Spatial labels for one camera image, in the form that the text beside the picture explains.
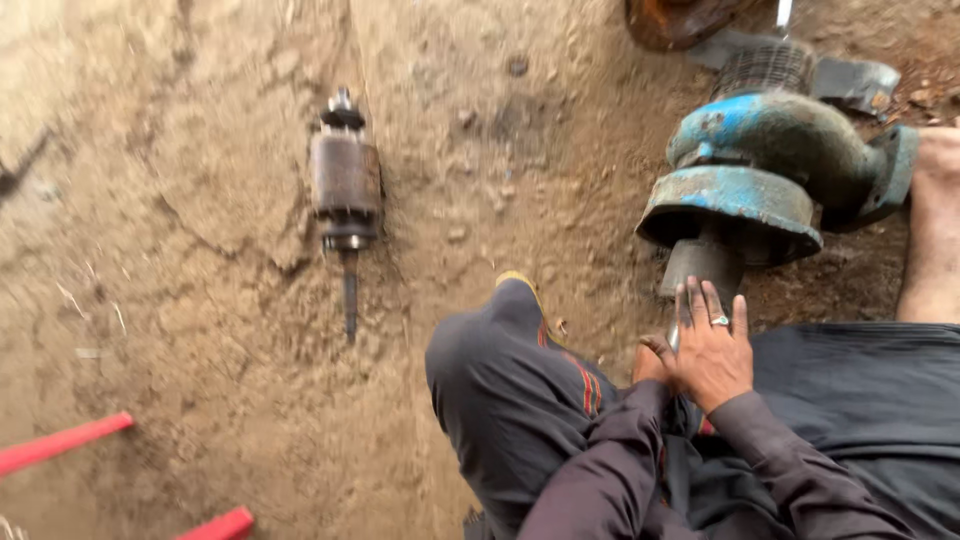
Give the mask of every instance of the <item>finger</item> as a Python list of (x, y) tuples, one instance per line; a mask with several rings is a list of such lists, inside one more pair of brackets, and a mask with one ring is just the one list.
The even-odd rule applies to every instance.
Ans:
[(692, 329), (693, 318), (690, 316), (690, 302), (686, 299), (686, 285), (683, 283), (677, 285), (675, 303), (677, 305), (677, 328), (680, 330)]
[(747, 299), (742, 294), (733, 299), (732, 334), (734, 339), (746, 340), (750, 331), (747, 323)]
[(710, 319), (710, 325), (713, 326), (713, 321), (720, 317), (726, 317), (727, 314), (723, 312), (723, 306), (720, 305), (720, 295), (713, 283), (703, 282), (702, 287), (704, 288), (704, 298), (707, 299), (707, 316)]
[(673, 371), (677, 366), (677, 356), (662, 335), (644, 335), (640, 338), (640, 344), (653, 351), (668, 371)]
[(708, 328), (710, 316), (707, 315), (707, 302), (704, 301), (704, 291), (696, 276), (686, 279), (686, 296), (690, 302), (690, 317), (693, 319), (693, 328), (700, 330)]

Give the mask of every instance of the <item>debris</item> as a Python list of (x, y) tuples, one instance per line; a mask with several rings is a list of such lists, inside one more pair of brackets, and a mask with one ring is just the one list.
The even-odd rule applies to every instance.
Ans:
[(547, 161), (546, 156), (540, 155), (534, 158), (532, 161), (530, 161), (529, 166), (535, 169), (539, 169), (541, 171), (545, 171), (547, 169), (548, 164), (549, 164), (549, 161)]
[(80, 305), (77, 304), (77, 299), (73, 297), (73, 293), (63, 288), (63, 286), (60, 285), (59, 283), (57, 283), (57, 288), (60, 289), (60, 294), (63, 295), (64, 299), (69, 300), (70, 302), (73, 303), (73, 307), (75, 307), (77, 309), (77, 312), (80, 313), (81, 318), (86, 320), (86, 313), (84, 313), (84, 311), (80, 309)]
[(47, 203), (52, 203), (63, 198), (63, 193), (60, 191), (60, 188), (55, 184), (40, 184), (36, 187), (36, 194), (39, 195), (40, 200)]
[(300, 67), (300, 52), (287, 50), (274, 57), (274, 73), (278, 80), (289, 78)]
[(507, 184), (500, 187), (500, 196), (506, 200), (511, 200), (516, 196), (516, 186)]
[(368, 334), (367, 343), (364, 345), (364, 354), (367, 356), (367, 358), (378, 360), (382, 350), (383, 344), (380, 341), (380, 338), (375, 334)]
[(27, 531), (20, 528), (10, 525), (10, 521), (7, 518), (0, 516), (0, 530), (4, 532), (4, 538), (6, 540), (29, 540), (30, 536), (27, 534)]
[(446, 232), (446, 241), (451, 244), (462, 242), (465, 238), (467, 238), (467, 228), (463, 225), (451, 227), (450, 230)]
[(82, 359), (84, 359), (84, 360), (91, 360), (91, 359), (94, 359), (94, 358), (99, 358), (99, 357), (101, 356), (101, 352), (102, 352), (102, 351), (101, 351), (100, 349), (80, 349), (80, 348), (78, 348), (78, 349), (74, 349), (74, 350), (73, 350), (73, 354), (76, 355), (77, 358), (82, 358)]
[(916, 90), (910, 93), (910, 103), (924, 109), (933, 107), (933, 98), (933, 90), (929, 89)]
[(887, 116), (887, 119), (883, 121), (883, 127), (886, 128), (888, 126), (891, 126), (895, 124), (898, 120), (900, 120), (900, 113), (894, 112), (893, 114)]
[(283, 22), (286, 26), (290, 26), (294, 22), (294, 15), (297, 14), (297, 2), (290, 0), (287, 3), (287, 13), (283, 16)]
[(528, 69), (527, 57), (517, 54), (507, 59), (507, 70), (512, 77), (523, 77)]
[(493, 213), (503, 215), (507, 211), (507, 203), (500, 198), (493, 200)]
[(567, 215), (560, 223), (564, 229), (570, 231), (577, 226), (577, 216), (572, 214)]
[(540, 278), (544, 283), (552, 283), (557, 279), (557, 267), (550, 264), (544, 266), (543, 270), (540, 272)]
[(473, 127), (473, 124), (477, 120), (477, 111), (470, 109), (462, 109), (457, 111), (457, 122), (460, 123), (460, 127), (468, 130)]
[(113, 303), (113, 310), (117, 312), (117, 319), (120, 320), (120, 328), (123, 329), (124, 337), (127, 337), (127, 325), (123, 324), (123, 313), (120, 312), (120, 306), (116, 302)]

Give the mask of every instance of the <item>metal rod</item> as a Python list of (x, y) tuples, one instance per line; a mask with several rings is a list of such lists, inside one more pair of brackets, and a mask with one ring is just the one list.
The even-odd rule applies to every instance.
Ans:
[(793, 11), (793, 0), (780, 0), (777, 4), (777, 34), (786, 39), (790, 24), (790, 12)]
[(344, 265), (344, 330), (347, 342), (353, 343), (357, 336), (357, 252), (340, 252), (340, 262)]
[(666, 329), (666, 341), (674, 353), (680, 349), (680, 329), (677, 327), (676, 318), (670, 321), (670, 327)]

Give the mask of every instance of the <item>sandy soil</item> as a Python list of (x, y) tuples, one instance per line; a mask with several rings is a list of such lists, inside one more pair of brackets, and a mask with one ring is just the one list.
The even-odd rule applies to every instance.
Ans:
[[(952, 122), (956, 1), (807, 0), (795, 20), (903, 71), (902, 120)], [(139, 423), (0, 483), (34, 539), (169, 538), (237, 504), (256, 538), (456, 537), (472, 496), (423, 381), (436, 322), (518, 269), (623, 380), (665, 320), (664, 253), (632, 228), (712, 76), (637, 50), (620, 2), (43, 0), (0, 3), (0, 24), (0, 157), (53, 131), (0, 201), (0, 446)], [(304, 152), (340, 84), (388, 197), (353, 348)], [(921, 89), (930, 110), (907, 105)], [(890, 318), (905, 240), (894, 216), (750, 275), (754, 327)]]

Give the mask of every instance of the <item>rusty metal part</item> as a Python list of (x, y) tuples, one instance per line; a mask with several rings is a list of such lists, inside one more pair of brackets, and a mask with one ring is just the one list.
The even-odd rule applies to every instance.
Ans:
[(756, 0), (625, 0), (627, 28), (653, 50), (686, 49), (730, 24)]
[(357, 328), (358, 253), (377, 239), (383, 214), (380, 158), (364, 138), (367, 121), (340, 88), (311, 124), (314, 209), (324, 221), (324, 249), (340, 255), (347, 341)]
[(375, 148), (349, 135), (319, 132), (313, 135), (310, 153), (319, 217), (383, 210), (380, 157)]

